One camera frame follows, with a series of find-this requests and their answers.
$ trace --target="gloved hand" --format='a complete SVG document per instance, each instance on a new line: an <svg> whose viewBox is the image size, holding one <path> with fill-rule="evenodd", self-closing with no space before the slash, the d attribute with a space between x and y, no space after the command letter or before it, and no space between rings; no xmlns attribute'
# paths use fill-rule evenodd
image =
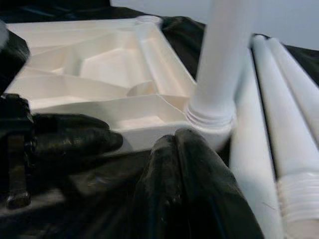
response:
<svg viewBox="0 0 319 239"><path fill-rule="evenodd" d="M234 175L190 129L152 149L132 212L132 239L262 239Z"/></svg>
<svg viewBox="0 0 319 239"><path fill-rule="evenodd" d="M123 138L107 123L85 115L33 116L31 154L41 160L85 157L120 148Z"/></svg>

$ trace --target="glove finger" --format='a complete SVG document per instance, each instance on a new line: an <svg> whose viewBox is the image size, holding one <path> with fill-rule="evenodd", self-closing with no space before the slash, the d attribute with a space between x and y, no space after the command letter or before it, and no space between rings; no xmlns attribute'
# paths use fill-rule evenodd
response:
<svg viewBox="0 0 319 239"><path fill-rule="evenodd" d="M32 118L36 134L58 132L74 128L110 128L104 121L86 115L35 114Z"/></svg>
<svg viewBox="0 0 319 239"><path fill-rule="evenodd" d="M150 162L136 185L130 225L131 239L188 238L177 148L172 135L160 138L152 148Z"/></svg>
<svg viewBox="0 0 319 239"><path fill-rule="evenodd" d="M33 154L43 160L93 156L116 150L122 144L123 137L107 129L70 129L36 137Z"/></svg>
<svg viewBox="0 0 319 239"><path fill-rule="evenodd" d="M263 235L235 177L190 129L175 133L194 238L261 239Z"/></svg>

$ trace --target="white pipe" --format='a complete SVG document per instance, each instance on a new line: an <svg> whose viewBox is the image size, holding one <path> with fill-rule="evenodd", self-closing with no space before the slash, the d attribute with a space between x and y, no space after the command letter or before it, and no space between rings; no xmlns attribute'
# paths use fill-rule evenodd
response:
<svg viewBox="0 0 319 239"><path fill-rule="evenodd" d="M284 238L273 164L251 53L236 101L230 169L267 239Z"/></svg>
<svg viewBox="0 0 319 239"><path fill-rule="evenodd" d="M229 134L235 118L234 91L253 30L256 0L214 0L197 73L197 87L186 108L200 130Z"/></svg>
<svg viewBox="0 0 319 239"><path fill-rule="evenodd" d="M272 38L267 43L319 145L318 86L277 39Z"/></svg>
<svg viewBox="0 0 319 239"><path fill-rule="evenodd" d="M319 151L263 36L253 39L288 238L319 233Z"/></svg>

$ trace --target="white plastic base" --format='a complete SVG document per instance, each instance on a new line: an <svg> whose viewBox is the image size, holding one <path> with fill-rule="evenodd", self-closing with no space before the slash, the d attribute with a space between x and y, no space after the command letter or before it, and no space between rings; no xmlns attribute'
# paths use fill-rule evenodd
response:
<svg viewBox="0 0 319 239"><path fill-rule="evenodd" d="M199 131L212 149L231 126L193 127L184 108L196 83L153 23L136 19L9 24L32 57L7 92L33 113L77 113L106 121L126 153L149 149L180 127Z"/></svg>

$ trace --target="white wall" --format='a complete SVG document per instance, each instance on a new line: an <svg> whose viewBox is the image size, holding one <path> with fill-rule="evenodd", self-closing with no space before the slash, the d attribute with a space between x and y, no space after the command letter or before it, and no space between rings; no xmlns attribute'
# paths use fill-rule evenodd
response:
<svg viewBox="0 0 319 239"><path fill-rule="evenodd" d="M210 1L112 0L112 5L162 16L189 16L206 23ZM277 37L293 46L319 50L319 0L259 1L255 32Z"/></svg>

